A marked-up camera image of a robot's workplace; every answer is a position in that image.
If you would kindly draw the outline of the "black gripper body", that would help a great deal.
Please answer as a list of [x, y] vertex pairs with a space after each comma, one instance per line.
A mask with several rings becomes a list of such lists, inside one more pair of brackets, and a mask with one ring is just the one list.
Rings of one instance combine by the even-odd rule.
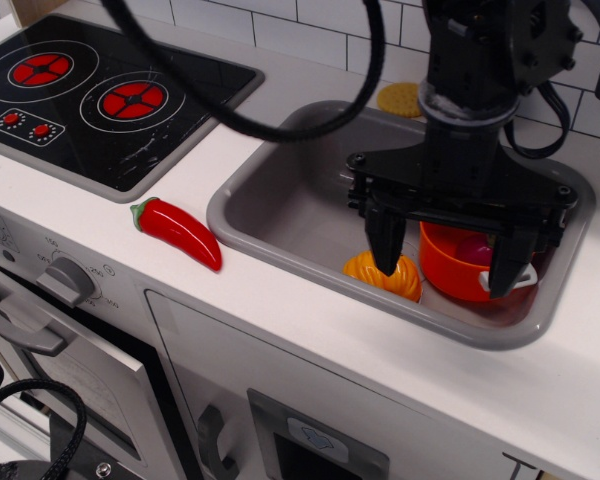
[[422, 141], [402, 148], [356, 152], [349, 197], [365, 219], [369, 201], [406, 221], [509, 236], [536, 233], [539, 246], [557, 246], [577, 201], [574, 186], [547, 159], [519, 158], [495, 131], [433, 124]]

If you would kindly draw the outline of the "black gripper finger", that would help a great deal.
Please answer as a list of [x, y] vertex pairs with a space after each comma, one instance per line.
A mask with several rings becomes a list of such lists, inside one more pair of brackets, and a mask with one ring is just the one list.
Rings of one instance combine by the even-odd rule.
[[374, 201], [365, 207], [365, 232], [375, 266], [386, 276], [394, 274], [402, 253], [406, 220]]
[[490, 298], [508, 296], [531, 262], [536, 246], [536, 234], [531, 230], [514, 230], [509, 236], [495, 239], [489, 270]]

